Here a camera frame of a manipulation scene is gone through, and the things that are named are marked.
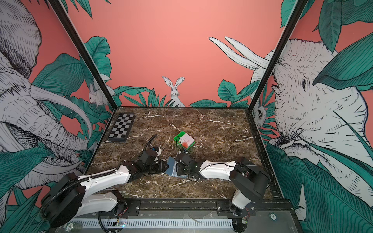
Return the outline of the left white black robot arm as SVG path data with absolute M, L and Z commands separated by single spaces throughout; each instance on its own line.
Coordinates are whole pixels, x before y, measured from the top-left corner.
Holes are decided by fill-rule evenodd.
M 144 150 L 137 160 L 121 162 L 111 170 L 92 175 L 65 175 L 42 199 L 40 218 L 52 228 L 57 228 L 84 214 L 125 213 L 127 202 L 120 192 L 114 190 L 100 194 L 100 191 L 132 182 L 143 175 L 165 173 L 169 165 L 159 159 L 160 154 L 161 149 L 155 147 Z

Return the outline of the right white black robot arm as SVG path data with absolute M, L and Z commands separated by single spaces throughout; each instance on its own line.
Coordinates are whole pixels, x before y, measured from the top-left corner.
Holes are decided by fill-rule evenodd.
M 180 153 L 176 158 L 169 157 L 169 168 L 166 174 L 185 178 L 191 181 L 220 179 L 231 181 L 236 187 L 229 201 L 229 211 L 239 216 L 247 212 L 254 203 L 261 203 L 266 189 L 270 186 L 269 174 L 260 166 L 255 165 L 245 157 L 239 157 L 231 162 L 196 161 L 188 153 Z

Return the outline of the white red credit card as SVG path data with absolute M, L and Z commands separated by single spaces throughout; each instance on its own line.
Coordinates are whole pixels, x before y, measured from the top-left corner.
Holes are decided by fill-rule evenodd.
M 195 143 L 195 139 L 189 134 L 184 133 L 183 135 L 179 136 L 179 143 L 183 148 L 188 149 Z

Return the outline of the left black frame post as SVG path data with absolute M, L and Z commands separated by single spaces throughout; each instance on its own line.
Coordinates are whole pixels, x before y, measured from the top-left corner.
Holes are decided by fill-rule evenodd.
M 48 1 L 51 5 L 52 9 L 56 13 L 59 21 L 63 25 L 64 29 L 66 30 L 67 34 L 69 35 L 70 39 L 72 40 L 73 44 L 75 45 L 77 51 L 79 52 L 80 56 L 82 57 L 85 65 L 87 65 L 88 70 L 98 83 L 99 87 L 101 88 L 101 91 L 107 98 L 109 105 L 111 108 L 116 111 L 117 105 L 112 98 L 112 95 L 109 93 L 105 82 L 102 80 L 101 75 L 92 59 L 90 54 L 88 53 L 84 43 L 82 42 L 82 39 L 80 38 L 79 34 L 77 33 L 73 23 L 71 22 L 68 14 L 66 13 L 64 6 L 61 4 L 60 1 Z

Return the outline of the black frame post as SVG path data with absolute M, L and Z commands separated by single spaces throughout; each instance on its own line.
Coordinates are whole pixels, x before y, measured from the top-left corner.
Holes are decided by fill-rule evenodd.
M 51 5 L 52 9 L 56 13 L 59 21 L 63 25 L 64 29 L 66 30 L 67 34 L 69 35 L 70 39 L 72 40 L 73 44 L 75 45 L 77 51 L 79 52 L 80 56 L 82 57 L 85 65 L 87 65 L 88 70 L 98 83 L 99 87 L 101 88 L 101 91 L 107 98 L 109 105 L 111 108 L 116 111 L 117 105 L 112 98 L 112 95 L 109 93 L 105 82 L 102 80 L 101 75 L 92 59 L 90 54 L 88 53 L 84 43 L 82 42 L 82 39 L 80 38 L 79 34 L 77 33 L 73 23 L 71 22 L 68 14 L 66 13 L 64 6 L 61 4 L 60 1 L 48 1 Z
M 270 78 L 270 76 L 272 75 L 272 72 L 274 71 L 274 68 L 275 68 L 275 65 L 280 57 L 280 55 L 282 54 L 285 46 L 286 46 L 286 43 L 287 41 L 289 40 L 306 4 L 307 4 L 307 0 L 298 0 L 296 1 L 296 4 L 291 12 L 291 15 L 289 17 L 289 20 L 285 26 L 285 29 L 281 35 L 281 38 L 277 44 L 277 47 L 275 48 L 275 51 L 273 53 L 273 56 L 269 62 L 269 65 L 267 66 L 265 72 L 264 72 L 264 75 L 258 85 L 258 89 L 257 91 L 255 92 L 255 95 L 252 99 L 252 102 L 250 103 L 249 107 L 248 107 L 248 110 L 249 112 L 252 112 L 253 109 L 254 109 L 254 106 L 256 104 L 256 102 L 258 101 L 259 99 L 259 96 L 261 94 L 261 92 L 263 91 L 264 87 L 265 87 L 265 84 L 267 83 L 268 79 Z

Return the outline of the blue card holder wallet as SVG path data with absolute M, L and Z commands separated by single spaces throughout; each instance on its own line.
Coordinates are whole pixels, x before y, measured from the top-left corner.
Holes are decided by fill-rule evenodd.
M 172 176 L 172 177 L 176 177 L 176 178 L 183 178 L 183 179 L 187 179 L 187 175 L 178 175 L 177 174 L 177 162 L 174 158 L 172 157 L 169 157 L 168 160 L 167 160 L 167 165 L 169 166 L 167 168 L 167 170 L 164 172 L 165 174 L 169 175 L 169 176 Z

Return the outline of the green card tray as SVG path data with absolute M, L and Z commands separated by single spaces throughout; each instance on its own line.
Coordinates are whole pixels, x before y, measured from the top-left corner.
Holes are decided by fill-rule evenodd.
M 175 138 L 174 141 L 177 145 L 185 149 L 190 149 L 195 144 L 195 139 L 184 131 L 181 131 Z

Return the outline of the black front mounting rail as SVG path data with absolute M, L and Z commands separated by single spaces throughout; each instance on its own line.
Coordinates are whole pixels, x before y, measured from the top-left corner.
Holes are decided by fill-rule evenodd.
M 246 216 L 258 211 L 293 210 L 288 200 L 264 200 L 249 203 L 243 210 L 233 207 L 229 199 L 127 199 L 121 216 L 139 216 L 141 211 L 213 211 L 219 216 Z

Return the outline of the right black frame post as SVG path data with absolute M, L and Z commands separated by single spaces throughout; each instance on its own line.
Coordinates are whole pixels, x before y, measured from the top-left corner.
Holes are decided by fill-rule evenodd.
M 249 107 L 248 107 L 248 110 L 249 112 L 252 112 L 253 109 L 254 109 L 254 106 L 256 104 L 256 102 L 258 101 L 259 99 L 259 96 L 261 94 L 261 92 L 263 91 L 264 87 L 265 87 L 265 84 L 267 83 L 268 79 L 270 78 L 270 76 L 272 75 L 272 72 L 274 71 L 274 68 L 275 68 L 275 65 L 280 57 L 280 55 L 282 54 L 285 46 L 286 46 L 286 43 L 287 41 L 289 40 L 306 4 L 307 4 L 307 0 L 298 0 L 296 1 L 296 4 L 291 12 L 291 15 L 289 17 L 289 20 L 285 26 L 285 29 L 281 35 L 281 38 L 277 44 L 277 47 L 275 48 L 275 51 L 273 53 L 273 56 L 269 62 L 269 65 L 267 66 L 265 72 L 264 72 L 264 75 L 258 85 L 258 89 L 257 91 L 255 92 L 255 95 L 252 99 L 252 102 L 250 103 Z

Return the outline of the black white checkerboard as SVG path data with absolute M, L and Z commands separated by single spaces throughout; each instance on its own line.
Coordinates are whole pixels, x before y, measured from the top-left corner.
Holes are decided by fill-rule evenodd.
M 109 133 L 108 141 L 126 142 L 135 118 L 136 116 L 134 113 L 120 113 Z

